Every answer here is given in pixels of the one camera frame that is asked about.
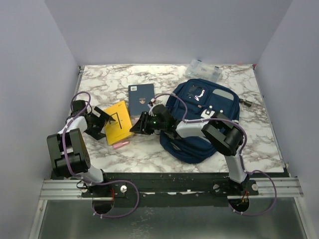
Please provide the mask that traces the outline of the yellow paperback book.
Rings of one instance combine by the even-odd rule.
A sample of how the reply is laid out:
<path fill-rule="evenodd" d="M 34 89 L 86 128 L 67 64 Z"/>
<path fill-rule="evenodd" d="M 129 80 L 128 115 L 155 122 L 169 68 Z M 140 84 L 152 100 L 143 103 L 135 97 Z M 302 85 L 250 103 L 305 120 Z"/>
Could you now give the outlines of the yellow paperback book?
<path fill-rule="evenodd" d="M 116 144 L 134 135 L 130 132 L 132 122 L 125 101 L 120 101 L 104 110 L 114 120 L 105 125 L 108 145 Z"/>

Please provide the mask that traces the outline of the navy blue student backpack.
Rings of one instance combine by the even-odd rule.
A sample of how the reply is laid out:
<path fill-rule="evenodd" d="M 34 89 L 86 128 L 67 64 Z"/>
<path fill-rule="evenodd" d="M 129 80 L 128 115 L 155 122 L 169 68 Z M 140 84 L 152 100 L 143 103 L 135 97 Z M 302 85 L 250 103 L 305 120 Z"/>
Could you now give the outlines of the navy blue student backpack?
<path fill-rule="evenodd" d="M 181 83 L 173 91 L 166 103 L 166 108 L 172 116 L 181 121 L 195 120 L 187 123 L 187 127 L 201 126 L 214 113 L 222 112 L 229 120 L 239 120 L 240 98 L 231 89 L 204 79 L 190 79 Z M 217 150 L 197 129 L 190 137 L 173 139 L 163 131 L 160 132 L 161 146 L 173 157 L 188 164 L 198 164 L 211 157 Z"/>

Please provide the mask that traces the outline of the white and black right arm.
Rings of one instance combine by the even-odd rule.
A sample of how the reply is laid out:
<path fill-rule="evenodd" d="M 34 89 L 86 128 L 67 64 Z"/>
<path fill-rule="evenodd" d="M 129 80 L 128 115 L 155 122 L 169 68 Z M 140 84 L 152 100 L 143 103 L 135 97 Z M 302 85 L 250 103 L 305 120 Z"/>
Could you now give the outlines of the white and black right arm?
<path fill-rule="evenodd" d="M 162 147 L 182 162 L 200 163 L 215 152 L 224 155 L 230 191 L 241 195 L 247 190 L 249 175 L 240 155 L 246 142 L 245 132 L 223 113 L 216 112 L 205 119 L 178 120 L 164 105 L 157 105 L 150 113 L 142 112 L 130 129 L 135 134 L 146 135 L 156 131 L 160 133 Z"/>

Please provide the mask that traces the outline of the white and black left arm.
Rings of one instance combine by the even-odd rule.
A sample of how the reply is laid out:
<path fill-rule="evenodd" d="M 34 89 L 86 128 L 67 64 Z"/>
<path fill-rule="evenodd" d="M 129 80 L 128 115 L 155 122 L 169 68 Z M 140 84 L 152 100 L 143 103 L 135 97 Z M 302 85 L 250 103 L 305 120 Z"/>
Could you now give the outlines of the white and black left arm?
<path fill-rule="evenodd" d="M 91 164 L 90 156 L 82 133 L 95 140 L 106 137 L 102 133 L 108 123 L 115 120 L 98 107 L 87 108 L 90 103 L 75 100 L 71 103 L 71 114 L 65 127 L 56 134 L 47 137 L 47 146 L 53 172 L 58 177 L 76 178 L 90 193 L 100 197 L 115 196 L 115 189 L 107 182 L 106 174 Z"/>

